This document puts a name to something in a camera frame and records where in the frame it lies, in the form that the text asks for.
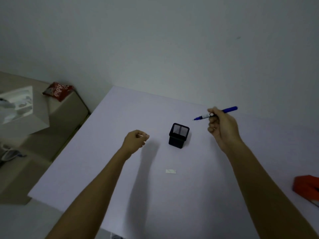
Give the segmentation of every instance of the white box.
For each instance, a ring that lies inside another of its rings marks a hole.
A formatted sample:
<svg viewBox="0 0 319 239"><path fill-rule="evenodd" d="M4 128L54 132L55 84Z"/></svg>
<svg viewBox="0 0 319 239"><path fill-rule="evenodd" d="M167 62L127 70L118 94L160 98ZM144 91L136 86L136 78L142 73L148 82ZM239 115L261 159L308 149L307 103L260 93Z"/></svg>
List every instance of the white box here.
<svg viewBox="0 0 319 239"><path fill-rule="evenodd" d="M32 86L2 93L0 98L13 103L16 112L12 120L0 121L1 138L26 136L50 126L46 97Z"/></svg>

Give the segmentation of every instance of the blue pen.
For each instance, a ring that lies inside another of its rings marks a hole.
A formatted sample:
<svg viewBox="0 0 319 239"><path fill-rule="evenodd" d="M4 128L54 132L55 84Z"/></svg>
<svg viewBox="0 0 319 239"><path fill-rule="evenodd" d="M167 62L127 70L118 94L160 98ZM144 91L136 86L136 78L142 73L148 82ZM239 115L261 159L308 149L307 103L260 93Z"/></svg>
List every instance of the blue pen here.
<svg viewBox="0 0 319 239"><path fill-rule="evenodd" d="M230 107L230 108L226 108L224 110L222 110L224 113L227 113L227 112L232 112L232 111L235 111L237 110L238 107L237 106L233 106L233 107ZM217 115L215 115L214 113L208 113L206 115L203 115L203 116L200 116L200 117L196 117L194 120L201 120L201 119L205 119L205 118L209 118L209 117L215 117Z"/></svg>

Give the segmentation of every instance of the white paper strip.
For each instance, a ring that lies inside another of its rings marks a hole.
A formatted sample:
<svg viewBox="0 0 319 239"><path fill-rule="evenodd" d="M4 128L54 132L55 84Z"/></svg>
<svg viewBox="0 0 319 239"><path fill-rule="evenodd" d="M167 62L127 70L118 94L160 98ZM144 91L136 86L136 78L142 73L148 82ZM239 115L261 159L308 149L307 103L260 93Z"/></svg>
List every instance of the white paper strip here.
<svg viewBox="0 0 319 239"><path fill-rule="evenodd" d="M166 170L166 173L167 173L167 174L176 174L176 170L167 169L167 170Z"/></svg>

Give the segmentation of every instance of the forearm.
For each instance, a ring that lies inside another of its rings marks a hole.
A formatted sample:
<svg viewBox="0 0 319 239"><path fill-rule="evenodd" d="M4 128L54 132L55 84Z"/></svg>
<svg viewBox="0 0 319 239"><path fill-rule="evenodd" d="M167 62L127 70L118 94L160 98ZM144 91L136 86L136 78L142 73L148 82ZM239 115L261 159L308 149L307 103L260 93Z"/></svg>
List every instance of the forearm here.
<svg viewBox="0 0 319 239"><path fill-rule="evenodd" d="M130 154L119 150L97 177L76 197L47 239L94 238L103 221L114 188Z"/></svg>
<svg viewBox="0 0 319 239"><path fill-rule="evenodd" d="M225 151L257 232L263 238L318 238L243 143Z"/></svg>

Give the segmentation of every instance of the pen holder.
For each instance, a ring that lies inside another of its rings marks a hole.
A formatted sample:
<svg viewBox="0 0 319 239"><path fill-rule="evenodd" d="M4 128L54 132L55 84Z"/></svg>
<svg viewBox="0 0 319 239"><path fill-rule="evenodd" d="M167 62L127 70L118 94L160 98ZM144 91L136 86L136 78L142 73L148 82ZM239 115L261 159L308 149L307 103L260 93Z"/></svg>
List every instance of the pen holder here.
<svg viewBox="0 0 319 239"><path fill-rule="evenodd" d="M168 144L177 148L182 148L187 139L189 127L174 123L169 133Z"/></svg>

